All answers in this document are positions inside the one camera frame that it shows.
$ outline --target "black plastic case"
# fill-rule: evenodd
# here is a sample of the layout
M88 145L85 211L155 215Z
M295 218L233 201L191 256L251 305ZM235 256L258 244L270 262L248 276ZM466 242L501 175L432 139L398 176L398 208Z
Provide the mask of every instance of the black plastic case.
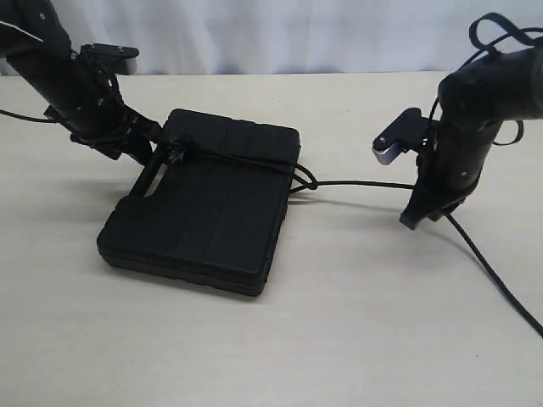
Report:
M257 296L286 215L299 133L178 109L163 137L179 134L223 153L292 162L283 165L290 176L213 159L170 165L154 193L117 204L98 251L113 267Z

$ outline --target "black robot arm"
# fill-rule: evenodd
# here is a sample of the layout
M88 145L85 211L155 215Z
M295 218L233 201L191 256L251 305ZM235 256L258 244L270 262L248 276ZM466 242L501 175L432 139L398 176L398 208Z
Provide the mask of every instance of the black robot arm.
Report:
M48 101L45 115L73 142L147 164L160 125L125 105L116 78L131 74L138 54L104 44L78 53L49 0L0 0L0 57Z
M498 22L530 48L500 53L476 37L481 20ZM470 30L474 45L488 55L448 75L440 84L439 121L408 109L373 143L379 161L401 152L418 153L418 178L400 221L411 229L451 213L479 183L484 161L505 121L543 119L543 43L532 40L499 14L487 14Z

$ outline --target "table surface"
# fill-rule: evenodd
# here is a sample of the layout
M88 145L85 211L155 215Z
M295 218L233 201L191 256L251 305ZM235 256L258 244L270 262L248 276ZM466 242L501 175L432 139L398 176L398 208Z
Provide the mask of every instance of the table surface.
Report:
M128 104L292 126L322 180L413 182L372 139L428 112L444 73L128 77ZM20 78L0 108L41 116ZM0 405L543 405L543 342L446 221L410 231L406 191L327 187L293 198L254 299L110 269L96 237L140 167L56 125L0 118ZM506 125L500 138L512 137ZM543 319L543 122L494 148L457 212L512 291Z

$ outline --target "white table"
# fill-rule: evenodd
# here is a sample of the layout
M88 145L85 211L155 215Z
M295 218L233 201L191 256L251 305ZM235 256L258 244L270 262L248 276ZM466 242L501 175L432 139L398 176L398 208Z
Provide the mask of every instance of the white table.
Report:
M412 153L383 167L371 142L403 109L428 112L443 75L130 77L121 88L161 123L183 107L293 126L322 180L413 182ZM46 107L0 78L0 108ZM448 223L399 223L408 192L294 199L266 290L249 300L111 270L96 236L140 167L56 125L0 118L0 132L1 406L543 405L543 342ZM542 132L530 122L521 144L494 148L456 212L540 319Z

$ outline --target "white curtain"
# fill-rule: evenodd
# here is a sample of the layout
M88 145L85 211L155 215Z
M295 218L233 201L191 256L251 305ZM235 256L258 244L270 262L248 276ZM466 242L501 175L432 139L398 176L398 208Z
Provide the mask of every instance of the white curtain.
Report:
M543 26L542 0L52 0L75 47L137 47L139 74L449 70L490 11ZM482 24L485 40L501 34Z

